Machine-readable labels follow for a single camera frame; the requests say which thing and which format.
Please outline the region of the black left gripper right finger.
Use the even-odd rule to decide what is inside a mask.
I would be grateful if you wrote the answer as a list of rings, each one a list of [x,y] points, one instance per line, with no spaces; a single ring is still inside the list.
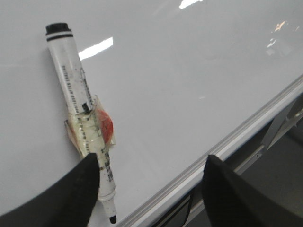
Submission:
[[[202,197],[213,227],[301,227],[302,217],[278,205],[249,185],[225,162],[209,155]]]

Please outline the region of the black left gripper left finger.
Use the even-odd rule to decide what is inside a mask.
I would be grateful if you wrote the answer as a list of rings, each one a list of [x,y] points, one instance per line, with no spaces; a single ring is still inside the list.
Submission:
[[[86,227],[97,202],[99,168],[88,154],[40,195],[0,217],[2,227]]]

